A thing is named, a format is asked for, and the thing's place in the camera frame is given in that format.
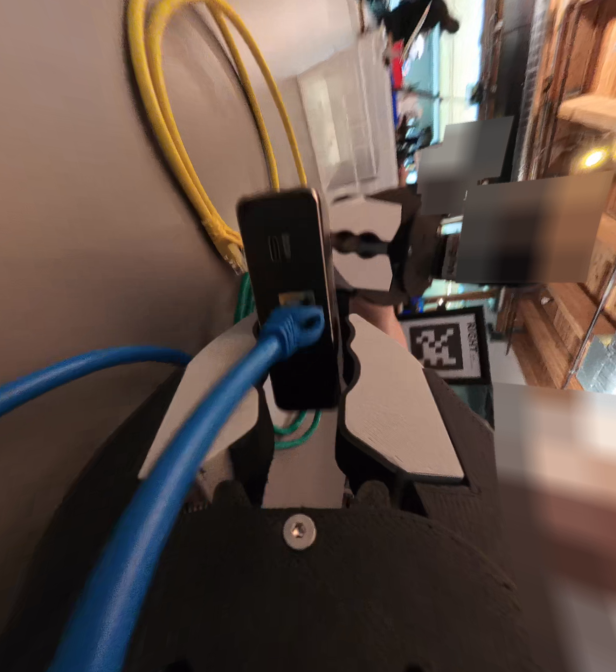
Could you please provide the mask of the black ethernet switch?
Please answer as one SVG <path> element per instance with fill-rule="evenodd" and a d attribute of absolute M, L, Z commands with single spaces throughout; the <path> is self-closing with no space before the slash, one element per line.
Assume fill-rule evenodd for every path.
<path fill-rule="evenodd" d="M 259 324 L 278 307 L 318 306 L 319 340 L 270 369 L 276 405 L 330 410 L 340 395 L 339 317 L 328 228 L 314 189 L 267 192 L 236 206 Z"/>

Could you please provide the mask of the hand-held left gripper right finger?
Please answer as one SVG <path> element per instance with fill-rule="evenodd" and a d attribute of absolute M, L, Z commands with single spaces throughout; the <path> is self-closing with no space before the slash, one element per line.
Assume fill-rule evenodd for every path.
<path fill-rule="evenodd" d="M 343 439 L 395 475 L 459 483 L 464 471 L 422 365 L 359 315 L 347 318 L 344 363 L 352 377 L 339 404 Z"/>

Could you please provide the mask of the person's right forearm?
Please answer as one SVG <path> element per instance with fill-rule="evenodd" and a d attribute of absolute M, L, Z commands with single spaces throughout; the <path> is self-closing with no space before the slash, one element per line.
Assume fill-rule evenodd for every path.
<path fill-rule="evenodd" d="M 349 299 L 349 309 L 351 314 L 361 316 L 365 321 L 394 339 L 401 347 L 409 350 L 394 307 L 375 304 L 362 296 L 354 295 Z"/>

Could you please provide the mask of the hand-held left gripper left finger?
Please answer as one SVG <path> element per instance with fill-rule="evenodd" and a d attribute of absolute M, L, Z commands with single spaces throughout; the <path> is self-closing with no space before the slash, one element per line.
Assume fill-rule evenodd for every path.
<path fill-rule="evenodd" d="M 177 435 L 186 420 L 208 396 L 217 382 L 256 344 L 254 319 L 244 319 L 221 334 L 187 365 L 157 434 L 139 470 L 145 479 Z M 198 479 L 232 476 L 233 445 L 256 427 L 259 419 L 259 392 L 251 388 L 238 403 L 224 427 L 217 433 L 200 470 Z"/>

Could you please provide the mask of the black framed marker sign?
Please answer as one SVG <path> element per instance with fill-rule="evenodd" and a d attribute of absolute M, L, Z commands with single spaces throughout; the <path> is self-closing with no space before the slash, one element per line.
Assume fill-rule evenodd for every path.
<path fill-rule="evenodd" d="M 481 306 L 399 317 L 411 354 L 449 385 L 490 385 L 491 367 Z"/>

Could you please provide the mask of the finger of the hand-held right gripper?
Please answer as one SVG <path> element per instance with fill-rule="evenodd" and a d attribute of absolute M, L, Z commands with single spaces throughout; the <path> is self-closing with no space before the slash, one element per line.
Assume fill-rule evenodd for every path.
<path fill-rule="evenodd" d="M 364 258 L 357 253 L 332 252 L 335 271 L 346 284 L 358 290 L 389 290 L 393 282 L 386 254 Z"/>
<path fill-rule="evenodd" d="M 330 232 L 371 234 L 393 240 L 402 220 L 402 206 L 365 196 L 345 197 L 330 205 Z"/>

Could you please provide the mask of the clear plastic bin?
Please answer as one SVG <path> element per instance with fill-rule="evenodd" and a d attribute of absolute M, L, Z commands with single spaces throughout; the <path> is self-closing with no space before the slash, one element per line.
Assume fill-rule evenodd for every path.
<path fill-rule="evenodd" d="M 298 76 L 301 101 L 329 204 L 398 185 L 393 90 L 381 31 Z"/>

